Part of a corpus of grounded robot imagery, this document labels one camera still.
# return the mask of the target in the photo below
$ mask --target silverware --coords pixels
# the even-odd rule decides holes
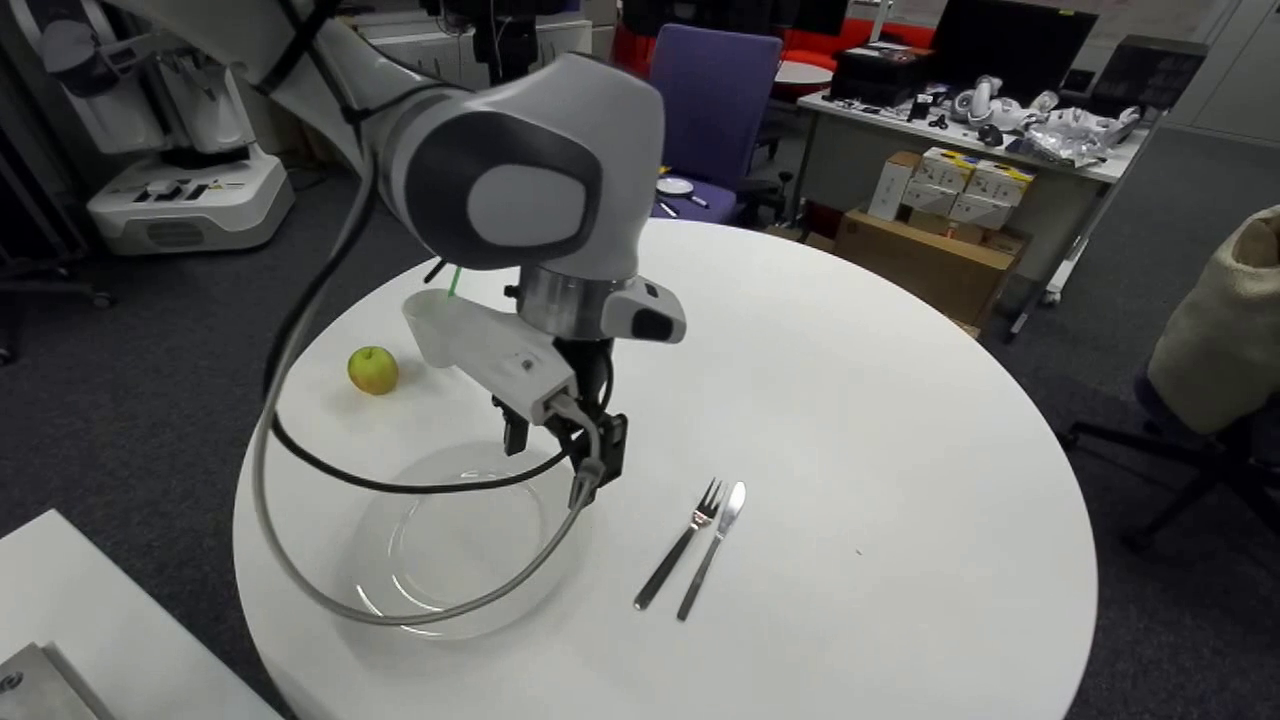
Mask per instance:
[[[716,522],[712,547],[708,547],[708,555],[698,566],[698,576],[692,576],[692,586],[689,586],[689,591],[683,591],[683,600],[680,600],[680,612],[675,612],[680,625],[689,619],[698,595],[706,591],[706,581],[708,581],[708,574],[712,574],[712,566],[716,566],[716,554],[719,554],[733,522],[744,512],[744,505],[748,505],[748,486],[733,486],[730,505],[726,505],[726,512],[719,512],[719,522]]]
[[[670,547],[670,555],[651,570],[651,576],[646,581],[636,610],[647,610],[651,595],[666,588],[666,581],[672,576],[672,570],[680,566],[692,531],[708,528],[719,512],[719,480],[708,486],[708,493],[698,500],[689,528],[675,537],[675,545]]]

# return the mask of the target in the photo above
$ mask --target fork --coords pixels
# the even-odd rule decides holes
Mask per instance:
[[[670,555],[651,570],[651,576],[646,581],[636,610],[647,610],[651,595],[666,588],[666,581],[672,576],[672,570],[680,566],[689,540],[708,528],[719,512],[719,480],[708,486],[708,493],[698,500],[689,528],[675,537],[675,545],[670,547]]]

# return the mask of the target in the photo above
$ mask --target monitor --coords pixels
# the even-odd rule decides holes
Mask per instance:
[[[1060,90],[1092,25],[1092,12],[1023,0],[948,0],[930,76],[962,90],[1002,76],[1005,96],[1031,100],[1044,90]]]

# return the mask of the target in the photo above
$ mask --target desk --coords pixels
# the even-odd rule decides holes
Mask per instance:
[[[55,643],[122,720],[278,716],[61,512],[0,540],[0,659],[28,643]]]
[[[985,149],[975,132],[962,123],[910,123],[906,107],[867,113],[857,100],[825,100],[825,92],[806,96],[799,107],[811,113],[811,128],[795,175],[795,200],[806,197],[830,207],[867,207],[884,161],[891,152],[926,152],[932,143],[1031,167],[1037,190],[1013,217],[1013,230],[1029,237],[1029,249],[1018,266],[1018,283],[1005,294],[1005,309],[1029,303],[1031,294],[1054,276],[1060,276],[1060,283],[1044,289],[1048,301],[1065,294],[1070,274],[1057,269],[1080,259],[1113,190],[1140,152],[1140,140],[1129,140],[1109,166],[1060,167],[1007,149]]]
[[[239,477],[243,612],[298,712],[1065,716],[1097,625],[1097,554],[1074,465],[1021,385],[954,320],[838,258],[680,222],[651,222],[639,258],[680,294],[689,342],[617,346],[629,471],[537,616],[473,643],[346,625],[279,576]],[[415,357],[401,303],[422,276],[350,309],[290,377],[284,426],[332,465],[395,477],[440,432],[499,436],[461,377],[407,369],[388,400],[350,388],[358,346]],[[510,281],[470,274],[461,294],[510,309]],[[698,561],[636,612],[708,477],[744,480],[751,500],[692,619],[675,625],[675,606]],[[369,505],[284,454],[268,486],[279,528],[346,537],[327,522]]]

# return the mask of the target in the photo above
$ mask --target metal knife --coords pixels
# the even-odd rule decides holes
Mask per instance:
[[[683,600],[680,600],[680,612],[675,612],[680,625],[689,619],[698,595],[706,591],[706,581],[708,581],[708,574],[712,574],[712,566],[716,566],[716,554],[719,554],[730,528],[735,525],[735,517],[744,512],[744,505],[748,505],[748,486],[733,486],[730,505],[726,505],[726,512],[719,512],[719,522],[716,522],[712,547],[708,547],[706,561],[698,566],[698,576],[692,576],[692,586],[689,586],[689,591],[683,591]]]

